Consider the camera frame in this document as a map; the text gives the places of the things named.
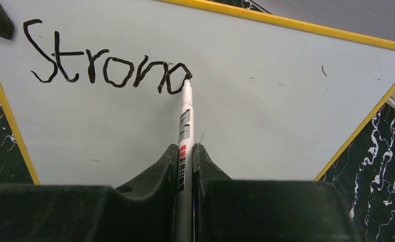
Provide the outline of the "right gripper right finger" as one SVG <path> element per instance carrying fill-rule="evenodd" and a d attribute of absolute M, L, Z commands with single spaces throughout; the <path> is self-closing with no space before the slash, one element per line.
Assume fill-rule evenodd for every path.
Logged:
<path fill-rule="evenodd" d="M 193 151 L 195 241 L 359 241 L 329 183 L 230 178 L 205 147 Z"/>

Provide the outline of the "yellow framed whiteboard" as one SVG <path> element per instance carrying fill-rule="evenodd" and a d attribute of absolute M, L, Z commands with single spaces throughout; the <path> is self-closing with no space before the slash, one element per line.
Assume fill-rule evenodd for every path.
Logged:
<path fill-rule="evenodd" d="M 311 180 L 395 91 L 395 42 L 207 1 L 1 1 L 0 96 L 42 184 L 118 186 L 178 140 L 229 176 Z"/>

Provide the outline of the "white black whiteboard marker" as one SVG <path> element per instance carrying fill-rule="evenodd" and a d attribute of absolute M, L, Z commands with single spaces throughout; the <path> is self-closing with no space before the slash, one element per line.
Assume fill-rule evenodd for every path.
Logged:
<path fill-rule="evenodd" d="M 179 161 L 173 241 L 192 241 L 194 108 L 189 80 L 184 81 L 179 123 Z"/>

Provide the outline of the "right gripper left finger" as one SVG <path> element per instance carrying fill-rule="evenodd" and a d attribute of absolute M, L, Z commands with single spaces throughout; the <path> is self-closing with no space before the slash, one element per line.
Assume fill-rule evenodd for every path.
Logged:
<path fill-rule="evenodd" d="M 171 241 L 178 146 L 123 185 L 0 185 L 0 241 Z"/>

